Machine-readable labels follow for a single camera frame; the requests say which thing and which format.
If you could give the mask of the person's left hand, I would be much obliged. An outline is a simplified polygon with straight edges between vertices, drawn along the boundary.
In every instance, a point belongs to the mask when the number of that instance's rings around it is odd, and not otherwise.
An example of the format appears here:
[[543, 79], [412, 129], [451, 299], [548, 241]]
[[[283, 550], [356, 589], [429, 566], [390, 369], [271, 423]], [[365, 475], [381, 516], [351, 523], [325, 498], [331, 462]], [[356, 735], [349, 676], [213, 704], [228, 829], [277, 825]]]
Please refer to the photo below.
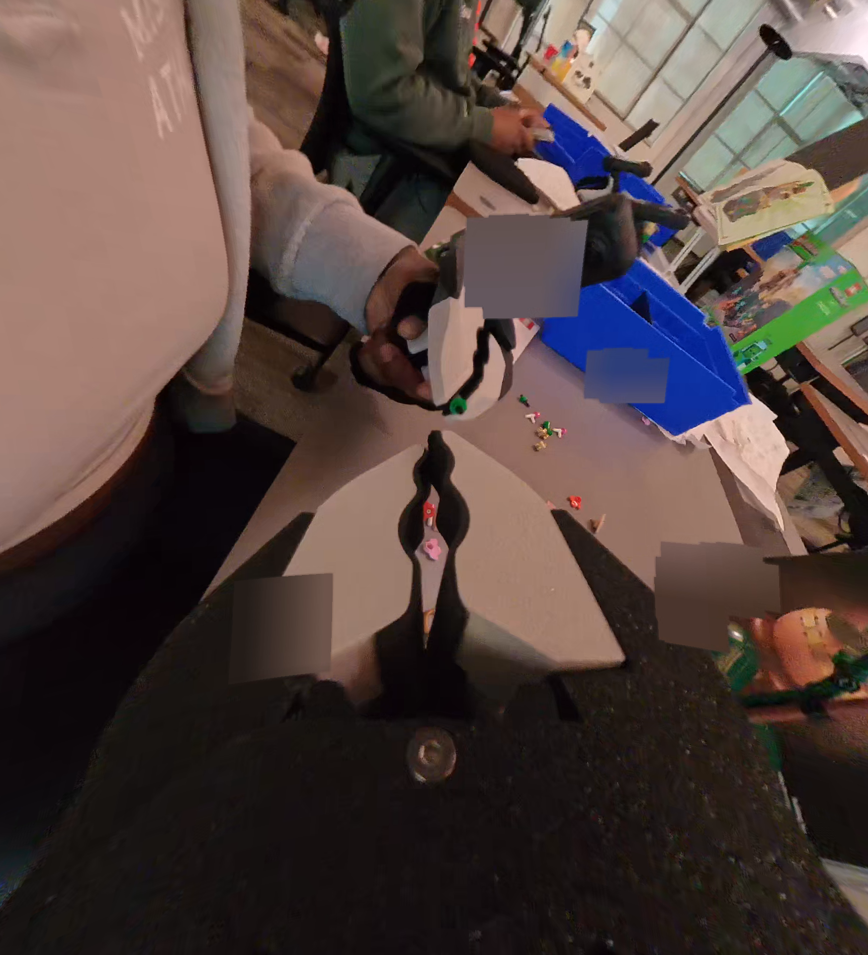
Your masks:
[[403, 348], [403, 343], [425, 335], [427, 319], [404, 313], [395, 322], [395, 312], [409, 286], [436, 287], [438, 281], [437, 265], [416, 248], [407, 247], [384, 270], [366, 301], [368, 335], [361, 343], [356, 365], [372, 386], [392, 389], [398, 400], [429, 402], [431, 391]]

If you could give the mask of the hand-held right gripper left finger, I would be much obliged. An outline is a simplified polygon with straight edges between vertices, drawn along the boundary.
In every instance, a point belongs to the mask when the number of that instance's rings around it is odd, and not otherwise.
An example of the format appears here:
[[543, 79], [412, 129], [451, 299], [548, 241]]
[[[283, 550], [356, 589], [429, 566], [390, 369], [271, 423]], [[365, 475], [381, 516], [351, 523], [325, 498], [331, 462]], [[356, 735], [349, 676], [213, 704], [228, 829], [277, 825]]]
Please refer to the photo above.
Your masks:
[[403, 529], [424, 450], [408, 446], [328, 497], [288, 563], [289, 619], [310, 643], [297, 662], [313, 664], [321, 679], [380, 683], [384, 630], [394, 653], [424, 644], [418, 534]]

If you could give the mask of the person's white sweatshirt torso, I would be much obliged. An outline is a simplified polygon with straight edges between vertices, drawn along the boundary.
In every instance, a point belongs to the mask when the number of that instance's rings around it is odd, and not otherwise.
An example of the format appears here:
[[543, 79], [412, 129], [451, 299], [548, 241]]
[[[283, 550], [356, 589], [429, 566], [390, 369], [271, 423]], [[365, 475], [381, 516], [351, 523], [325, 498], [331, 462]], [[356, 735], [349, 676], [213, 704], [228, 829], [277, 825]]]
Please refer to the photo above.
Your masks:
[[179, 372], [231, 387], [238, 2], [0, 2], [0, 554], [121, 471]]

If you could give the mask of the person's left forearm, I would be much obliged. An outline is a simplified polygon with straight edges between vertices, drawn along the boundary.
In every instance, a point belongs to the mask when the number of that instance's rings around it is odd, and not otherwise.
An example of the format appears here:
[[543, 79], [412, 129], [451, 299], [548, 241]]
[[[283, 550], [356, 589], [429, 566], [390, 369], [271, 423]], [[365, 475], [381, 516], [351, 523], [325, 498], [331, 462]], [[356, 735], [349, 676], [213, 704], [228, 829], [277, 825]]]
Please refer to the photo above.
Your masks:
[[253, 112], [248, 141], [252, 269], [281, 297], [325, 305], [366, 334], [371, 292], [414, 244], [365, 214], [345, 189], [320, 183], [311, 162], [284, 148]]

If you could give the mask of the brick-built orchid in pink pot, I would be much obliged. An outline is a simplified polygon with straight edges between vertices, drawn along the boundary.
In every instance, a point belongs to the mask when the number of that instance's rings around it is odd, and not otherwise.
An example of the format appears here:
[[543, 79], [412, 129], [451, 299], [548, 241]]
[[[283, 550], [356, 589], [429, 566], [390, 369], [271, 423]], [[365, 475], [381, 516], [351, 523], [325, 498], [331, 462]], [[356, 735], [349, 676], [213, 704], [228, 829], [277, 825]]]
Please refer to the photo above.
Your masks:
[[868, 702], [868, 548], [767, 558], [780, 606], [735, 617], [714, 662], [758, 722]]

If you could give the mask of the illustrated instruction booklet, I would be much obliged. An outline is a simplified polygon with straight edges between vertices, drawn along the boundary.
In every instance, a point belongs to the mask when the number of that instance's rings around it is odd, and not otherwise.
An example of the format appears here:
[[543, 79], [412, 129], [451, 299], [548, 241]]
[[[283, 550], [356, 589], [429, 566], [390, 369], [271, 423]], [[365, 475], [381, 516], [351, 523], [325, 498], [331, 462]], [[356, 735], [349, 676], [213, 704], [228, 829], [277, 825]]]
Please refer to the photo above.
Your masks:
[[770, 161], [703, 193], [717, 243], [732, 249], [831, 213], [835, 202], [822, 175], [797, 162]]

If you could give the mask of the black toy set box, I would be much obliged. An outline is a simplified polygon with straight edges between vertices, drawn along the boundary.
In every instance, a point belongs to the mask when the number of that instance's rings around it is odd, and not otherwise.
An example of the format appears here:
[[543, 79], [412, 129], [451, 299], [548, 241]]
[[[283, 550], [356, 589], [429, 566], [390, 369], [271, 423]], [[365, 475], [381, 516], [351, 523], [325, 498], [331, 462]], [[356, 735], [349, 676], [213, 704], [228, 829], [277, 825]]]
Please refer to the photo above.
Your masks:
[[822, 856], [868, 869], [868, 702], [772, 722], [782, 771]]

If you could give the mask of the scattered small brick pieces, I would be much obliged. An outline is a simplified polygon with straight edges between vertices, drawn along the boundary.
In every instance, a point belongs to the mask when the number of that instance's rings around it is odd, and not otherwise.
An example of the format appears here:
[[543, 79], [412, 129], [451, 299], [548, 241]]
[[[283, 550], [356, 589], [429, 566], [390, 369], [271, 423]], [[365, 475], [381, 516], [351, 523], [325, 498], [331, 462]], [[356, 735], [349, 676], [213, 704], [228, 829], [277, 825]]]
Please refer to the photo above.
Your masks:
[[523, 530], [541, 505], [584, 519], [595, 532], [603, 507], [595, 500], [594, 465], [583, 460], [580, 432], [568, 436], [522, 399], [503, 398], [480, 416], [453, 414], [422, 402], [433, 487], [464, 501], [472, 519]]

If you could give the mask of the white shelf with colourful boxes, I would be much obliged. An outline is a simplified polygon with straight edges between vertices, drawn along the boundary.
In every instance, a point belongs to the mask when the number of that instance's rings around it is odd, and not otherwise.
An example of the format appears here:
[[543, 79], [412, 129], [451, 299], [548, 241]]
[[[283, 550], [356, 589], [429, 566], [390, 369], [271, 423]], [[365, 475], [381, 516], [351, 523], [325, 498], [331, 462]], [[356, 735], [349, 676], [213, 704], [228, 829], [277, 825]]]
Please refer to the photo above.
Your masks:
[[595, 91], [597, 71], [588, 52], [593, 37], [592, 29], [581, 27], [555, 51], [548, 47], [546, 53], [530, 58], [543, 78], [580, 104], [585, 104]]

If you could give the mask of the black office chair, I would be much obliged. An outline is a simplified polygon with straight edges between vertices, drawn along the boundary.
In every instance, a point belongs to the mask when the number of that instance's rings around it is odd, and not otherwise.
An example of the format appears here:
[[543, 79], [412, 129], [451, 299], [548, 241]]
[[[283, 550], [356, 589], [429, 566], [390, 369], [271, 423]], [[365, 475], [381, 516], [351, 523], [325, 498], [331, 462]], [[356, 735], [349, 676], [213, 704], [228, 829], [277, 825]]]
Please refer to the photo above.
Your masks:
[[313, 362], [296, 368], [291, 376], [293, 386], [305, 392], [319, 387], [322, 370], [349, 332], [348, 324], [327, 305], [281, 296], [255, 269], [248, 274], [245, 313], [261, 327], [316, 353]]

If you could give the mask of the wood-edged background desk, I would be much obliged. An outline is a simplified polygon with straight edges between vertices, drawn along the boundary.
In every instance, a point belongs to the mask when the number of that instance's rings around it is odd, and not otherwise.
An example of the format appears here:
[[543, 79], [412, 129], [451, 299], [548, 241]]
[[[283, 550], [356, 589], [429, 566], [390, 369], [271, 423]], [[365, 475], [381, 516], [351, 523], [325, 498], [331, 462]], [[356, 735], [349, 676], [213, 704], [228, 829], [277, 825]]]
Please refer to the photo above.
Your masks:
[[819, 392], [814, 383], [802, 383], [799, 391], [868, 484], [868, 392], [826, 352], [816, 351], [806, 342], [796, 348], [835, 398]]

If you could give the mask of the person's dark pants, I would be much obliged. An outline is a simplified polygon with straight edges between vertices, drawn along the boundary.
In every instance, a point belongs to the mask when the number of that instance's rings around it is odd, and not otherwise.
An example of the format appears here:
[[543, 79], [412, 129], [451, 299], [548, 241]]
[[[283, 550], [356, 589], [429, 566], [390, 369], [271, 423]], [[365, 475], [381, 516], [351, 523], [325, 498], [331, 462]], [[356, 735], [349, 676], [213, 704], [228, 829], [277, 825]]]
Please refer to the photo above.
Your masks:
[[172, 427], [157, 412], [89, 515], [34, 563], [0, 579], [0, 803], [28, 801], [86, 735], [79, 686], [98, 651], [94, 632], [149, 541], [174, 457]]

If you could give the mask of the small blue plastic bin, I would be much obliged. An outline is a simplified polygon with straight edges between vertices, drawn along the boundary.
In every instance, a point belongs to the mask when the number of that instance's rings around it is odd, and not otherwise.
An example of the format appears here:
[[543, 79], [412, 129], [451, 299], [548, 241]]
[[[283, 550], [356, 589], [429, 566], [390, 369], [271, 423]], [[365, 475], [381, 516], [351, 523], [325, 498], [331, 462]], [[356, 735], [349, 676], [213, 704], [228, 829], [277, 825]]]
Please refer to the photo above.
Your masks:
[[597, 137], [565, 113], [550, 105], [544, 113], [552, 140], [538, 143], [541, 159], [561, 167], [568, 175], [573, 190], [593, 190], [596, 194], [625, 193], [642, 207], [636, 216], [673, 231], [691, 221], [687, 213], [672, 208], [648, 179], [653, 174], [650, 163], [631, 161], [612, 152]]

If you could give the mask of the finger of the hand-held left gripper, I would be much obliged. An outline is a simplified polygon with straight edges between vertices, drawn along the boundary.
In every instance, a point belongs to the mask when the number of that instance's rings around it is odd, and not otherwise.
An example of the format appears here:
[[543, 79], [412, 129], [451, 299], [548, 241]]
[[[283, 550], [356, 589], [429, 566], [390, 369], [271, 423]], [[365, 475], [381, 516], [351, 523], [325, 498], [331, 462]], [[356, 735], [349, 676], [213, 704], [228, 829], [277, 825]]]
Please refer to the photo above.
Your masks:
[[454, 395], [467, 403], [472, 420], [494, 406], [511, 388], [515, 322], [513, 319], [457, 320], [444, 341], [444, 408]]
[[428, 314], [430, 401], [454, 418], [478, 418], [488, 409], [488, 336], [483, 310], [464, 294], [432, 305]]

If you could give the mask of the green toy set box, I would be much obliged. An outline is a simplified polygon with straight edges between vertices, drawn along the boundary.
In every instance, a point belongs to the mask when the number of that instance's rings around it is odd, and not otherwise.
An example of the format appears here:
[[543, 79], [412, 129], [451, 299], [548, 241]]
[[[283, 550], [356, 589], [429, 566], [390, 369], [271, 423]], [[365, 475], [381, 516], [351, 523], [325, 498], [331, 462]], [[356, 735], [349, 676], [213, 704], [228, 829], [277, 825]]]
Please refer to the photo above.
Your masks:
[[747, 374], [868, 303], [858, 269], [813, 232], [803, 232], [704, 307]]

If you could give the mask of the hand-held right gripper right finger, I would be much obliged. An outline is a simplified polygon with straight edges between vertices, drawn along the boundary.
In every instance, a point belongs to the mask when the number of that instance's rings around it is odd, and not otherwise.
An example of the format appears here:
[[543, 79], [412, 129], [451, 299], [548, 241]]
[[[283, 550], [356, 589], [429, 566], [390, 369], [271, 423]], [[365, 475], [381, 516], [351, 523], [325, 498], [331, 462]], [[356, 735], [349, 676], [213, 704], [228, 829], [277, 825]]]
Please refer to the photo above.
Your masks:
[[457, 597], [438, 596], [434, 626], [454, 604], [456, 660], [469, 678], [542, 678], [617, 668], [626, 660], [547, 502], [455, 432], [432, 442], [436, 527]]

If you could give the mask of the black floor lamp stand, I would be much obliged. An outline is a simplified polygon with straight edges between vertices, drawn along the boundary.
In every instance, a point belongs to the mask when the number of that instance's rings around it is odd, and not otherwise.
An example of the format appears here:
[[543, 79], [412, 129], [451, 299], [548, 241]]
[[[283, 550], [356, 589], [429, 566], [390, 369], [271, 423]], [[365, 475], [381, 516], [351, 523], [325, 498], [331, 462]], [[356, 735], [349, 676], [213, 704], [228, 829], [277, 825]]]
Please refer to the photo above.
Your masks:
[[739, 35], [736, 43], [692, 94], [686, 106], [664, 130], [654, 148], [652, 184], [665, 189], [714, 132], [724, 113], [735, 106], [776, 61], [791, 57], [780, 52], [784, 41], [769, 36], [778, 21], [760, 14]]

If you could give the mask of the large blue plastic bin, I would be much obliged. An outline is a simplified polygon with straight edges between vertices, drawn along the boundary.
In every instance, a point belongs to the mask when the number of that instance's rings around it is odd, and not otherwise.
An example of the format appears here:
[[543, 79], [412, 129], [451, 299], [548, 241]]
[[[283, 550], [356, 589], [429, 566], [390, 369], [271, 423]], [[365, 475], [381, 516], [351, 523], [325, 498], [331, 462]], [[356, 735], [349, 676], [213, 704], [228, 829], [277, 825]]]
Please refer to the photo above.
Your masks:
[[586, 398], [627, 404], [671, 435], [749, 403], [721, 330], [641, 260], [585, 287], [578, 314], [547, 319], [540, 337], [583, 371]]

